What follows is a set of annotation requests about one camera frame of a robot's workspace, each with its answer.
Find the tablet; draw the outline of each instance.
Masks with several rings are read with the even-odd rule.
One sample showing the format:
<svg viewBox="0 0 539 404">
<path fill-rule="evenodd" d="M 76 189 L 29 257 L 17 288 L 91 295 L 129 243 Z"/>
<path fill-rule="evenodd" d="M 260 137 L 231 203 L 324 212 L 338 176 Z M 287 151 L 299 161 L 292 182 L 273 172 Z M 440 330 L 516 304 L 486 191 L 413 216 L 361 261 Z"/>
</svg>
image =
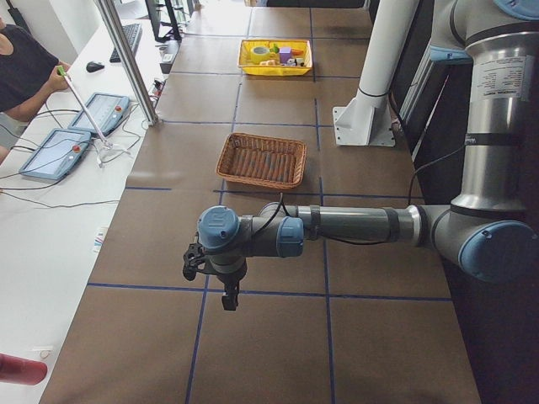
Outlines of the tablet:
<svg viewBox="0 0 539 404">
<path fill-rule="evenodd" d="M 19 173 L 57 180 L 68 175 L 88 148 L 92 134 L 84 130 L 54 129 L 32 153 Z"/>
<path fill-rule="evenodd" d="M 129 108 L 129 97 L 107 93 L 94 93 L 86 103 L 93 120 L 101 129 L 104 136 L 116 129 L 123 120 Z M 80 110 L 69 124 L 69 129 L 86 130 L 96 136 L 98 133 L 86 116 L 84 110 Z"/>
</svg>

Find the warning label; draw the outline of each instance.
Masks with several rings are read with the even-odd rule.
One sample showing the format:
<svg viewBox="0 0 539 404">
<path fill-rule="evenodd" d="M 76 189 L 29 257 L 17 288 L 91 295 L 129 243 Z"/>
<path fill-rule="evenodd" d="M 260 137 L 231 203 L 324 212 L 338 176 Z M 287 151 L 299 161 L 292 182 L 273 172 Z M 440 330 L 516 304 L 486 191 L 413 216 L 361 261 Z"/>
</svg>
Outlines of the warning label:
<svg viewBox="0 0 539 404">
<path fill-rule="evenodd" d="M 478 63 L 473 67 L 470 101 L 491 98 L 528 101 L 533 62 L 533 56 L 518 56 Z"/>
</svg>

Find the yellow bin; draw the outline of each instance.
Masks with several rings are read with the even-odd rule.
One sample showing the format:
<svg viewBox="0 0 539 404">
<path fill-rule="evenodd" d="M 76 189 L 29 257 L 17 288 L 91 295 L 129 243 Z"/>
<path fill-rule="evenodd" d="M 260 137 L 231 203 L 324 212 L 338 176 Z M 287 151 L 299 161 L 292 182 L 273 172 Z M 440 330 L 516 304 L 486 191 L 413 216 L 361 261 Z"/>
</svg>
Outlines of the yellow bin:
<svg viewBox="0 0 539 404">
<path fill-rule="evenodd" d="M 272 48 L 274 45 L 277 45 L 279 48 L 290 46 L 292 50 L 300 51 L 301 54 L 295 57 L 301 57 L 303 59 L 303 66 L 261 66 L 252 60 L 252 50 L 254 48 Z M 275 53 L 269 58 L 275 59 L 277 62 L 279 61 L 279 55 Z M 237 65 L 247 74 L 257 76 L 301 76 L 312 69 L 311 44 L 308 40 L 242 40 Z"/>
</svg>

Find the red cylinder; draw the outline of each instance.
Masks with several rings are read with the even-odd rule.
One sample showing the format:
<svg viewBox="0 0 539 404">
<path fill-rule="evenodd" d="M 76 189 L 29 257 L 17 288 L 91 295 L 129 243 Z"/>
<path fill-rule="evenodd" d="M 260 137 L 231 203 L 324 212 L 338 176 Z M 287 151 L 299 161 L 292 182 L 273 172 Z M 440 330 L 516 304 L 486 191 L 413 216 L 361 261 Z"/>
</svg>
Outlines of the red cylinder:
<svg viewBox="0 0 539 404">
<path fill-rule="evenodd" d="M 37 385 L 47 376 L 47 365 L 35 360 L 0 353 L 0 381 Z"/>
</svg>

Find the robotic arm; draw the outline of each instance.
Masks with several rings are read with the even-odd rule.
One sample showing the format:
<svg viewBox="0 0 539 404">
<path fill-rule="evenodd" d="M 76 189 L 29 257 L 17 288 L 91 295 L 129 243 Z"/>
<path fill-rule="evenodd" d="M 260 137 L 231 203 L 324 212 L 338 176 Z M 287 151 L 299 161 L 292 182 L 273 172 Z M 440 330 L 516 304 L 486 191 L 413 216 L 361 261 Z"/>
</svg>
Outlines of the robotic arm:
<svg viewBox="0 0 539 404">
<path fill-rule="evenodd" d="M 434 248 L 488 282 L 526 272 L 539 240 L 520 221 L 518 151 L 539 52 L 539 2 L 436 0 L 431 43 L 435 60 L 471 58 L 474 64 L 462 191 L 450 205 L 363 209 L 285 206 L 281 200 L 241 217 L 214 206 L 200 216 L 184 255 L 185 278 L 216 275 L 225 285 L 223 307 L 236 310 L 246 257 L 298 256 L 304 239 L 319 237 Z"/>
</svg>

